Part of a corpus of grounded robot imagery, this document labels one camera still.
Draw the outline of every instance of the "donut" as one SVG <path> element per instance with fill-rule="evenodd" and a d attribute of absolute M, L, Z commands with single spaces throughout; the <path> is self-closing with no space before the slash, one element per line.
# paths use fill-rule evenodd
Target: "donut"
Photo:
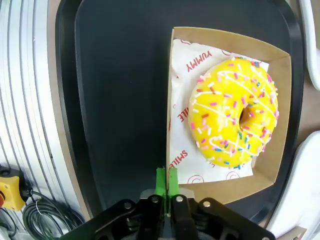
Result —
<path fill-rule="evenodd" d="M 238 168 L 264 152 L 279 118 L 277 88 L 256 61 L 226 60 L 200 76 L 188 124 L 204 157 Z"/>

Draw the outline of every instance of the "pink sprinkle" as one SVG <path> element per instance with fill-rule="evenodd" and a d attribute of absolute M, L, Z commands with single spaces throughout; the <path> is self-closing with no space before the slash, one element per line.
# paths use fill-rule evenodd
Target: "pink sprinkle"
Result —
<path fill-rule="evenodd" d="M 269 81 L 269 83 L 271 83 L 271 82 L 272 82 L 272 78 L 270 77 L 270 75 L 269 75 L 269 74 L 267 74 L 267 77 L 268 77 L 268 81 Z"/>

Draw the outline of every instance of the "screw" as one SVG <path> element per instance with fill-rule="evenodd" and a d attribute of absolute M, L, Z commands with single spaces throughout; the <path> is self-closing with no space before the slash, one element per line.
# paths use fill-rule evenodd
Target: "screw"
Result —
<path fill-rule="evenodd" d="M 130 202 L 126 202 L 125 204 L 124 204 L 124 208 L 125 209 L 130 209 L 132 207 L 132 204 L 130 203 Z"/>
<path fill-rule="evenodd" d="M 209 202 L 209 201 L 205 201 L 205 202 L 203 203 L 203 206 L 204 206 L 205 208 L 210 207 L 210 202 Z"/>
<path fill-rule="evenodd" d="M 152 200 L 153 203 L 159 202 L 159 199 L 158 199 L 157 196 L 153 196 L 153 197 L 151 198 L 151 200 Z"/>
<path fill-rule="evenodd" d="M 175 199 L 178 203 L 181 203 L 184 199 L 182 198 L 182 196 L 177 196 Z"/>

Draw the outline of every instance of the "cardboard box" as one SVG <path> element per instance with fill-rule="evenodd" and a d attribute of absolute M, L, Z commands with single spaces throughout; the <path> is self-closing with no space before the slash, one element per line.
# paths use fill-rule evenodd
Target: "cardboard box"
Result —
<path fill-rule="evenodd" d="M 277 240 L 300 240 L 306 233 L 307 229 L 296 226 L 292 230 L 288 231 L 286 234 L 277 238 Z"/>
<path fill-rule="evenodd" d="M 291 102 L 290 55 L 269 43 L 248 36 L 208 28 L 175 27 L 172 30 L 170 52 L 172 52 L 172 42 L 174 39 L 216 47 L 269 63 L 268 73 L 278 88 L 277 99 L 278 110 L 280 112 L 277 126 L 272 133 L 272 139 L 266 145 L 265 152 L 260 153 L 255 162 L 253 176 L 225 181 L 181 184 L 180 187 L 192 190 L 197 201 L 210 197 L 223 204 L 227 204 L 252 195 L 274 184 L 282 160 L 289 121 Z M 169 72 L 166 145 L 167 171 L 169 171 L 170 164 L 169 121 L 171 118 L 171 88 L 171 73 Z"/>

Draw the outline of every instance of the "white paper with red text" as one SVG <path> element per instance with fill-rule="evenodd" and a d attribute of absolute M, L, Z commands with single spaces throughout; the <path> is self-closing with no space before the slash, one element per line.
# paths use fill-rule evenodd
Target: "white paper with red text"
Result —
<path fill-rule="evenodd" d="M 251 162 L 242 165 L 241 169 L 234 169 L 206 161 L 188 125 L 189 100 L 197 79 L 215 65 L 233 57 L 260 62 L 260 67 L 265 71 L 269 67 L 265 62 L 219 48 L 180 39 L 173 40 L 169 167 L 178 169 L 179 184 L 207 183 L 253 175 Z"/>

